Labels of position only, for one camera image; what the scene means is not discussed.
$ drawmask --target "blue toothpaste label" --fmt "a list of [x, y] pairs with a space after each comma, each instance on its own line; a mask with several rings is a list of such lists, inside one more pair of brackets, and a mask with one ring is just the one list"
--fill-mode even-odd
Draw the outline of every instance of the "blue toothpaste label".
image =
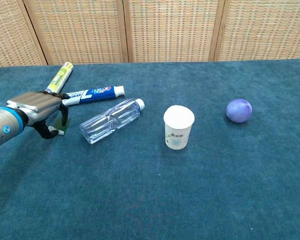
[[115, 99], [116, 94], [114, 87], [112, 86], [106, 86], [101, 88], [94, 88], [89, 89], [88, 91], [84, 91], [80, 98], [80, 104], [81, 103], [89, 103], [94, 101], [100, 101], [100, 100], [107, 100], [107, 99]]

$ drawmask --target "paper cup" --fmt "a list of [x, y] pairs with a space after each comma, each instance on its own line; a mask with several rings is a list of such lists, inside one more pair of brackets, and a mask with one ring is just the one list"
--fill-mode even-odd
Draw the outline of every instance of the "paper cup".
[[163, 115], [165, 123], [165, 144], [174, 150], [183, 149], [187, 143], [192, 124], [195, 121], [194, 113], [185, 106], [170, 106]]

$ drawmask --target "clear plastic bottle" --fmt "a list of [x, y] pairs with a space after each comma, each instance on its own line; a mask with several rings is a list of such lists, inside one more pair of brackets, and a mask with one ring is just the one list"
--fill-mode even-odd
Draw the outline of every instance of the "clear plastic bottle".
[[80, 124], [84, 138], [90, 143], [103, 139], [140, 116], [145, 103], [141, 99], [127, 99], [109, 110]]

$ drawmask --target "woven screen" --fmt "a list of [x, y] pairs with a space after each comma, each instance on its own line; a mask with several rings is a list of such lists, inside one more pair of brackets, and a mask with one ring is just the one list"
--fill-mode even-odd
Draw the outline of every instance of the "woven screen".
[[116, 0], [24, 0], [50, 65], [124, 62]]
[[300, 58], [300, 0], [231, 0], [227, 10], [216, 60]]
[[22, 7], [23, 4], [19, 6], [16, 0], [0, 0], [0, 67], [46, 64]]
[[124, 2], [130, 62], [207, 61], [218, 0]]

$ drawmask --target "purple ball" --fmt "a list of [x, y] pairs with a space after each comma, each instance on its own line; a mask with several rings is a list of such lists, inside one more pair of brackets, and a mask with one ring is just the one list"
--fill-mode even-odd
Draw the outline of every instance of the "purple ball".
[[251, 117], [252, 106], [247, 100], [234, 99], [226, 106], [226, 115], [231, 121], [243, 123]]

